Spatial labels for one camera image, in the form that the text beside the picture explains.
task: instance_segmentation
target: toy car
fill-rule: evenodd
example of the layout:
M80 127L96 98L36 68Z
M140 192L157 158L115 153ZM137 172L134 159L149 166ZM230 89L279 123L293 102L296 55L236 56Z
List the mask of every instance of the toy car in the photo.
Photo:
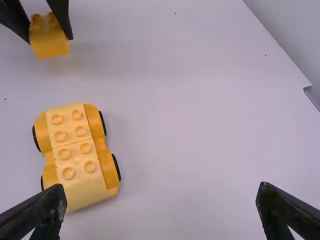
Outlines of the toy car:
M41 188L62 184L67 212L117 194L121 175L106 147L106 126L96 106L77 102L48 108L35 120L32 133L45 156Z

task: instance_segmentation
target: black wheel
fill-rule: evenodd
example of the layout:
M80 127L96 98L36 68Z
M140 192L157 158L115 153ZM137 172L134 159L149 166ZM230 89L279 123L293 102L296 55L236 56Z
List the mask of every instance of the black wheel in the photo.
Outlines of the black wheel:
M35 146L38 149L38 151L41 153L41 150L40 150L40 147L38 144L38 140L37 140L37 136L36 136L35 125L33 125L33 127L32 127L32 135L33 135L33 140L34 140Z
M101 122L102 122L102 126L103 126L103 131L104 131L104 135L107 136L107 129L106 129L106 125L105 125L105 121L104 121L104 117L102 116L102 112L99 111L99 115L101 118Z
M112 154L112 158L113 158L113 162L114 162L114 165L115 165L116 173L118 174L118 179L119 179L119 182L120 182L121 181L121 174L120 174L120 170L119 170L119 166L118 166L118 163L117 163L116 156L114 154Z
M40 183L41 183L41 190L42 190L42 191L45 190L45 188L44 188L44 180L42 179L42 176L41 176L41 181L40 181Z

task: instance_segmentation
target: toy wheel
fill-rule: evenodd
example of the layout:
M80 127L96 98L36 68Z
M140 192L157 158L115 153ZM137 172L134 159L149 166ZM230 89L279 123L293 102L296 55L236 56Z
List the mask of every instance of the toy wheel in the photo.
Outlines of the toy wheel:
M45 190L45 188L44 188L44 180L43 180L42 176L41 176L40 184L41 184L41 190L42 191Z
M112 154L112 158L113 158L113 162L114 162L114 165L115 165L116 173L118 174L118 179L119 179L119 182L120 182L121 181L121 174L120 174L120 170L119 170L119 166L118 166L118 163L117 163L116 156L114 154Z
M99 111L99 115L100 115L100 119L101 119L101 122L102 122L104 135L107 136L107 129L106 129L105 121L104 121L104 116L102 116L102 112L101 111Z
M33 127L32 127L32 135L33 135L33 140L34 140L35 146L38 149L38 151L41 153L41 150L40 150L40 147L39 147L39 144L38 144L38 140L37 140L35 125L33 125Z

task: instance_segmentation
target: lego stud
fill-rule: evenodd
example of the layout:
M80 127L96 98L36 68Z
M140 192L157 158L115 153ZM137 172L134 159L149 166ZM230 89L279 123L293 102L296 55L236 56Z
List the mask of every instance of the lego stud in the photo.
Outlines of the lego stud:
M42 23L34 21L30 24L30 31L40 31L43 29Z
M33 22L39 22L39 23L42 23L44 20L42 18L42 16L38 13L35 13L31 16L31 19Z
M84 126L77 126L75 128L75 134L78 137L81 137L81 136L85 135L85 133L86 133L86 128Z
M92 174L96 171L96 165L92 161L87 161L84 164L84 171L88 174Z
M49 18L48 23L52 29L56 29L59 27L59 23L58 23L57 19L55 19L55 18Z
M70 150L67 148L62 148L58 152L58 156L61 160L67 160L70 157Z
M72 167L68 166L62 170L62 177L65 180L71 180L75 177L75 175L76 175L75 170Z
M54 15L54 13L52 11L48 13L48 17L49 17L49 19L55 19L56 18L56 16Z
M54 140L57 142L62 142L67 137L67 134L65 131L56 131L54 134Z
M87 142L82 143L80 145L80 151L81 151L82 154L90 153L91 152L91 145L89 143L87 143Z
M81 118L81 116L82 116L82 113L79 110L73 110L71 113L71 117L75 121L79 120Z
M61 124L61 123L62 123L62 120L63 120L63 117L62 117L61 114L54 114L54 115L52 115L52 117L51 117L51 123L52 123L53 125L59 125L59 124Z

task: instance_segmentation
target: white table surface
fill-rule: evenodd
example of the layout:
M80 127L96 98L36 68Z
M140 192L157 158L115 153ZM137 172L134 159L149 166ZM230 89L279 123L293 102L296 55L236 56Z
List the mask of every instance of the white table surface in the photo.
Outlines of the white table surface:
M0 27L0 212L40 191L36 117L77 101L102 111L122 184L62 240L264 240L261 181L320 208L310 83L241 0L72 0L70 19L48 60Z

